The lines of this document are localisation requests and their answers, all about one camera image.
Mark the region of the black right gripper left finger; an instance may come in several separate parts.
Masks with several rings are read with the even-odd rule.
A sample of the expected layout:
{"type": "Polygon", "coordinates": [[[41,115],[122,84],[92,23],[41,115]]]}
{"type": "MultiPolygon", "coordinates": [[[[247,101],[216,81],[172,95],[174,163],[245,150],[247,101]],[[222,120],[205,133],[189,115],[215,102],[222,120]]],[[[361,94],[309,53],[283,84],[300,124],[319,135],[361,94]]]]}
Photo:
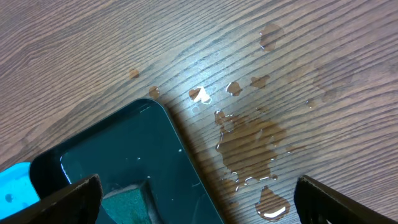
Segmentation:
{"type": "Polygon", "coordinates": [[[1,224],[95,224],[103,188],[93,174],[1,220],[1,224]]]}

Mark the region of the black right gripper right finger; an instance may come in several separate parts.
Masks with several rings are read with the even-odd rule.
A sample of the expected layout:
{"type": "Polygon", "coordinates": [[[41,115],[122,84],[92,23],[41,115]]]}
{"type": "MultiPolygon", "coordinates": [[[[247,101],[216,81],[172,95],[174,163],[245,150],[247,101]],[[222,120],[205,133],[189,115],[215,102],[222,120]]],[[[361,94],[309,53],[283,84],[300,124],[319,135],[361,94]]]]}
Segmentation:
{"type": "Polygon", "coordinates": [[[301,223],[395,224],[394,220],[307,175],[297,179],[294,204],[301,223]]]}

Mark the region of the green scrubbing sponge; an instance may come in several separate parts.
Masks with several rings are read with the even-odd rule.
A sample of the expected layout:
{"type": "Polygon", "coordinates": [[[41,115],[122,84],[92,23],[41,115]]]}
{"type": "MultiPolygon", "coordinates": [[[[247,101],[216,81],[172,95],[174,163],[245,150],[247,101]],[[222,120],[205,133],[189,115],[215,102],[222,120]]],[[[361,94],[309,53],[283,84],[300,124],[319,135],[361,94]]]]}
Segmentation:
{"type": "Polygon", "coordinates": [[[161,224],[163,219],[147,181],[107,193],[101,206],[117,224],[161,224]]]}

